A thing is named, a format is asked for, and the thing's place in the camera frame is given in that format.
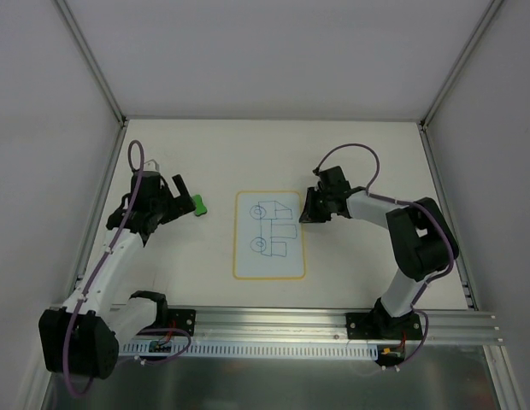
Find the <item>green whiteboard eraser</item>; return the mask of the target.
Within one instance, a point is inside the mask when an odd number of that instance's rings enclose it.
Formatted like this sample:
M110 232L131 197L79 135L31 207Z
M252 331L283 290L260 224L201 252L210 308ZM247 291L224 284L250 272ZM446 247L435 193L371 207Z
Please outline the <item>green whiteboard eraser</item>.
M193 210L193 213L196 217L201 217L201 216L204 216L207 212L208 212L208 209L206 207L206 205L204 204L204 201L203 201L203 198L201 195L199 194L196 194L194 196L191 197L193 203L194 203L194 210Z

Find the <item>yellow framed small whiteboard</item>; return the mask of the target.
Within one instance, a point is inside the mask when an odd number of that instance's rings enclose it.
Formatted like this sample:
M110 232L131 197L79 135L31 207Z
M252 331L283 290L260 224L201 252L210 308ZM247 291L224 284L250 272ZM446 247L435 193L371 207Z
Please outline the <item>yellow framed small whiteboard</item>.
M296 191L240 191L235 200L233 276L238 280L305 277L304 234Z

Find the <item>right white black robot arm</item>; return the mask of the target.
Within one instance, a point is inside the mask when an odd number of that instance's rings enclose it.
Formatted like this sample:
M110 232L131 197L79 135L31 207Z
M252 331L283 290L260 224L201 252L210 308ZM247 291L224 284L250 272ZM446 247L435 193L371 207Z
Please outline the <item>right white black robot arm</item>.
M414 313L428 284L453 269L459 256L456 239L431 197L402 201L351 187L339 166L315 169L313 174L318 182L307 189L300 223L326 223L337 215L388 231L397 271L366 325L383 338L393 338Z

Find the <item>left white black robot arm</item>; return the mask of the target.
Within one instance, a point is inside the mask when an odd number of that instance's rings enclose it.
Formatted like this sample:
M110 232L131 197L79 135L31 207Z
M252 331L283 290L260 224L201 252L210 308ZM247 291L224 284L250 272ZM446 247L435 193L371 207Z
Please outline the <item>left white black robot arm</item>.
M180 175L167 181L158 171L134 172L131 189L108 217L101 255L59 308L46 309L38 330L49 372L108 378L121 347L147 330L165 331L171 320L167 297L137 290L125 306L111 307L135 256L159 226L195 211Z

